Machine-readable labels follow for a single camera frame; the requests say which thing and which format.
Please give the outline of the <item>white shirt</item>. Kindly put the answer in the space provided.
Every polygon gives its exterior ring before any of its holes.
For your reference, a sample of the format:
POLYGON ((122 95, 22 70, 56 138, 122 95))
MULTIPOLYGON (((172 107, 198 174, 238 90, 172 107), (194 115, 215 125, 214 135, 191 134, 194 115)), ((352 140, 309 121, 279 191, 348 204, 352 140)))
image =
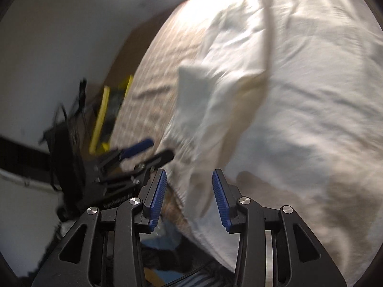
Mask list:
POLYGON ((162 144, 191 237, 233 270, 212 190, 292 206, 347 284, 382 245, 382 30, 364 0, 226 0, 179 67, 162 144))

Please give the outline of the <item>beige checkered bed cover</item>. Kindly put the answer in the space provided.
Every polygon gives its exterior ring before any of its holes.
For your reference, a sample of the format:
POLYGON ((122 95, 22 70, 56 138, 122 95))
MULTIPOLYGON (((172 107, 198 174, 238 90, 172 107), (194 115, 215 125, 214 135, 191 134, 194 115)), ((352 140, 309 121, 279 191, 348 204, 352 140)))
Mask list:
POLYGON ((121 168, 129 170, 154 154, 173 115, 178 68, 197 56, 208 22, 192 1, 167 9, 135 28, 126 39, 108 75, 109 80, 133 77, 110 139, 125 148, 150 138, 154 146, 121 168))

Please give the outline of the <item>yellow storage bin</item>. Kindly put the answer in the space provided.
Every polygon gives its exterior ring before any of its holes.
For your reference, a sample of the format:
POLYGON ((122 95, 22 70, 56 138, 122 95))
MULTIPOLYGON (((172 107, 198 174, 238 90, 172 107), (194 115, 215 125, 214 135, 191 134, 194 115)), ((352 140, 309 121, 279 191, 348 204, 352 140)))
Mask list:
POLYGON ((104 86, 96 103, 96 122, 88 149, 90 155, 101 155, 110 150, 114 125, 133 80, 133 76, 129 75, 116 88, 104 86))

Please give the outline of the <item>black tripod stand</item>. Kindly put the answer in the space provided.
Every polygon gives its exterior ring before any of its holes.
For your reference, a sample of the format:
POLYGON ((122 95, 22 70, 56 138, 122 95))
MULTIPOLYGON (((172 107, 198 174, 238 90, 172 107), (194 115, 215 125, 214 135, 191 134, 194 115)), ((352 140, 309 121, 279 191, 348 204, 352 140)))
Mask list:
POLYGON ((77 95, 77 97, 73 103, 73 106, 72 106, 70 112, 69 112, 69 115, 67 115, 66 108, 62 103, 60 103, 57 106, 57 108, 55 110, 54 117, 53 117, 53 126, 52 126, 53 131, 55 131, 59 125, 58 116, 59 116, 60 112, 62 112, 62 114, 64 116, 64 122, 66 122, 66 123, 68 123, 68 121, 69 121, 68 118, 78 119, 79 117, 81 117, 82 123, 84 124, 85 131, 87 133, 89 132, 88 123, 87 123, 86 117, 85 117, 87 83, 88 83, 88 81, 86 78, 83 78, 80 81, 79 92, 78 92, 78 95, 77 95))

